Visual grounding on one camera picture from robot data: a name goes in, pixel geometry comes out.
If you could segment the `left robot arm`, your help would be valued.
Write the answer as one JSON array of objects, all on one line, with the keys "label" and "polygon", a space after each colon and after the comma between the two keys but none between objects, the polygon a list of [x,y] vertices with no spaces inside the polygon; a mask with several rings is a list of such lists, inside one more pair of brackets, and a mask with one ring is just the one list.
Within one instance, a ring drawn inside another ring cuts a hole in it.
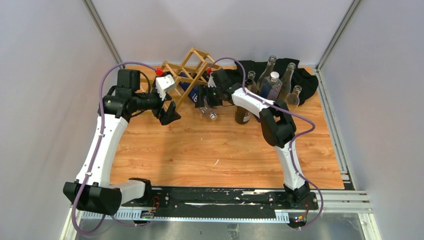
[{"label": "left robot arm", "polygon": [[102,97],[95,135],[88,156],[73,182],[66,182],[63,193],[80,211],[115,215],[122,204],[135,200],[140,206],[153,201],[150,180],[132,177],[125,183],[110,184],[110,174],[120,139],[131,118],[152,111],[161,125],[179,120],[169,91],[177,84],[172,75],[158,69],[148,92],[141,92],[141,71],[120,69],[117,83]]}]

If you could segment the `clear bottle pale label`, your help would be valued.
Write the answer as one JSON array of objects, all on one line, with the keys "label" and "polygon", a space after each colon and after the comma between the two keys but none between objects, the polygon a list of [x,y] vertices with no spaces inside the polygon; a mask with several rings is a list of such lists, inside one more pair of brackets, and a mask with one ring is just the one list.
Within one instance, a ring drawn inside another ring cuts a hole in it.
[{"label": "clear bottle pale label", "polygon": [[295,69],[296,69],[296,64],[294,62],[290,62],[287,65],[286,71],[284,72],[282,78],[280,79],[281,88],[277,96],[277,100],[284,100],[285,97],[291,92],[292,76]]}]

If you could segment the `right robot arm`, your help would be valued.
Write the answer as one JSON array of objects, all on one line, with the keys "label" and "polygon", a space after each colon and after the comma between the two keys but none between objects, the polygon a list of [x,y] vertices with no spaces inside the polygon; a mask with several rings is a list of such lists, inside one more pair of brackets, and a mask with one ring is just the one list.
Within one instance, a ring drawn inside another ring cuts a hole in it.
[{"label": "right robot arm", "polygon": [[204,76],[208,77],[207,84],[198,88],[196,107],[202,107],[204,101],[210,106],[221,106],[226,101],[259,118],[263,138],[274,147],[281,164],[284,202],[292,209],[311,207],[314,202],[309,199],[310,184],[301,170],[294,141],[297,128],[286,103],[256,95],[253,73],[249,73],[242,83],[232,82],[224,69],[207,69]]}]

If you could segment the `small clear bottle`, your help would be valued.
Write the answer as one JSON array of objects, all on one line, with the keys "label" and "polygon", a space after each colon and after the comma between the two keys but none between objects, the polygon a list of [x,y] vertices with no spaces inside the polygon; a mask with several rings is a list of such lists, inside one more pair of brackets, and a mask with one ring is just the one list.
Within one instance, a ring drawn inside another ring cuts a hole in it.
[{"label": "small clear bottle", "polygon": [[247,89],[252,92],[253,94],[257,93],[257,86],[256,86],[256,82],[255,82],[255,77],[256,77],[256,72],[253,70],[250,70],[247,73],[247,79],[245,81],[245,85],[247,87]]}]

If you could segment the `blue square bottle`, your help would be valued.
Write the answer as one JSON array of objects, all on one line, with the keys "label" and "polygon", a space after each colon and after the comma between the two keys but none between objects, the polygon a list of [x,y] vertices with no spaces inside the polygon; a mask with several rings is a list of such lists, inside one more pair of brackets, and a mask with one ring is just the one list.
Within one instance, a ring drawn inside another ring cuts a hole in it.
[{"label": "blue square bottle", "polygon": [[259,90],[259,96],[276,101],[281,91],[282,81],[280,80],[280,74],[276,71],[272,71],[269,76],[265,77],[262,81],[262,85]]},{"label": "blue square bottle", "polygon": [[[178,85],[185,91],[188,91],[189,85],[190,83],[188,82],[183,82],[180,81],[178,83]],[[195,84],[194,87],[188,92],[188,98],[194,103],[196,104],[198,99],[199,99],[199,94],[198,94],[198,86]],[[196,107],[196,109],[198,109],[203,116],[209,118],[212,121],[215,121],[218,119],[218,114],[215,111],[214,107],[211,107],[208,105],[206,98],[204,98],[203,101],[203,107]]]}]

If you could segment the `clear bottle black gold label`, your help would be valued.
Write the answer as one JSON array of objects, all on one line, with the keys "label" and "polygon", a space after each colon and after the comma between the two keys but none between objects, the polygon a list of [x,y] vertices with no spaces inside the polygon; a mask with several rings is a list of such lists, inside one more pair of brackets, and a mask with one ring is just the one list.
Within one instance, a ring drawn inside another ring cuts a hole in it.
[{"label": "clear bottle black gold label", "polygon": [[256,83],[256,90],[257,90],[258,93],[260,92],[260,89],[262,87],[262,83],[263,83],[265,77],[268,77],[271,74],[271,72],[274,70],[274,66],[275,66],[276,61],[277,61],[277,57],[275,55],[271,55],[268,58],[266,68],[262,72],[262,74],[259,76],[258,81]]}]

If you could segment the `dark brown wine bottle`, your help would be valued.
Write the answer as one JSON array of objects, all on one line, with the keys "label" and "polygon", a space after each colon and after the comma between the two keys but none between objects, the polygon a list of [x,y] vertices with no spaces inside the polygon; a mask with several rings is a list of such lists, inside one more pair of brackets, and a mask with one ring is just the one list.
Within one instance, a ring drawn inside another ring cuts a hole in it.
[{"label": "dark brown wine bottle", "polygon": [[241,106],[236,107],[234,119],[238,124],[240,125],[247,124],[251,116],[252,116],[252,113],[246,110],[245,108]]}]

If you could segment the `wooden wine rack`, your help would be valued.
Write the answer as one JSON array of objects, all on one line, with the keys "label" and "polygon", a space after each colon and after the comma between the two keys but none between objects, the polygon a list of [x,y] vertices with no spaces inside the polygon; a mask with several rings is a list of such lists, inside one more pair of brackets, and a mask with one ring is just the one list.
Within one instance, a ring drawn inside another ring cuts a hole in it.
[{"label": "wooden wine rack", "polygon": [[184,93],[176,103],[177,109],[195,86],[208,84],[208,79],[204,77],[205,73],[210,74],[212,71],[223,68],[214,62],[215,60],[208,52],[192,47],[180,64],[164,60],[162,64],[156,68],[157,76],[169,72],[177,84],[189,84],[187,88],[188,92]]}]

